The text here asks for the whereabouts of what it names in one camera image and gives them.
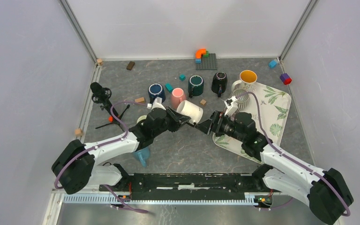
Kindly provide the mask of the cream white mug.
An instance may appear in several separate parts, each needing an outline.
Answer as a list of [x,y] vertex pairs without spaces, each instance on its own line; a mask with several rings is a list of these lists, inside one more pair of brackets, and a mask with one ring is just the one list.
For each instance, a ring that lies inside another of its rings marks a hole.
[[176,112],[190,117],[191,124],[198,124],[203,117],[203,109],[187,100],[178,105]]

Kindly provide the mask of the white ribbed mug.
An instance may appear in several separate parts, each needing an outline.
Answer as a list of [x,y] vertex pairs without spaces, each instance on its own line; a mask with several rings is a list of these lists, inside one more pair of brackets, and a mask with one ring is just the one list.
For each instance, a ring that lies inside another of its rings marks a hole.
[[236,89],[232,92],[232,96],[237,98],[236,104],[238,106],[238,111],[243,111],[247,108],[249,103],[249,95],[244,89]]

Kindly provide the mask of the light blue mug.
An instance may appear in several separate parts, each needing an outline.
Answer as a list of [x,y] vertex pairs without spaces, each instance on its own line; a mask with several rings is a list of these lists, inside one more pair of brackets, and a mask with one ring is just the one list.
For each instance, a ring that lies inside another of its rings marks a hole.
[[147,159],[150,157],[149,147],[133,152],[133,156],[137,159],[143,167],[147,167]]

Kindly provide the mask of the white floral mug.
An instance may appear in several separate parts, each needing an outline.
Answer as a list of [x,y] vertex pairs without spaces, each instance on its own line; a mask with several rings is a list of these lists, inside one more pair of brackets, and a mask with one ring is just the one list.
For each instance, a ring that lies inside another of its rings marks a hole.
[[256,81],[257,74],[254,71],[244,70],[240,73],[239,79],[232,84],[231,91],[234,91],[236,89],[242,89],[253,92],[255,89]]

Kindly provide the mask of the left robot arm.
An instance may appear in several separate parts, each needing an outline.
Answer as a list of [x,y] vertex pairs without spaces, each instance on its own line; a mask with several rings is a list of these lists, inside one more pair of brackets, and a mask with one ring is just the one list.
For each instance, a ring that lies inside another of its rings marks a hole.
[[69,195],[87,185],[110,185],[123,191],[128,187],[128,177],[116,166],[102,166],[101,163],[146,148],[163,132],[175,132],[190,120],[189,116],[170,107],[158,107],[135,126],[126,128],[121,135],[91,143],[72,140],[51,167],[56,177],[54,186],[64,189]]

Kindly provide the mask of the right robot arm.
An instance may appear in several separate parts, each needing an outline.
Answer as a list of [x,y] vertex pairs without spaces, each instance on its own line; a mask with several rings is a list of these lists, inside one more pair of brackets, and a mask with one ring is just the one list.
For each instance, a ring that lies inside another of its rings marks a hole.
[[252,186],[280,191],[306,204],[322,222],[332,225],[341,216],[348,217],[353,196],[342,176],[334,169],[324,170],[280,148],[265,132],[256,129],[252,115],[240,112],[234,119],[215,111],[211,117],[193,124],[203,133],[229,136],[241,142],[245,153],[262,162],[254,172]]

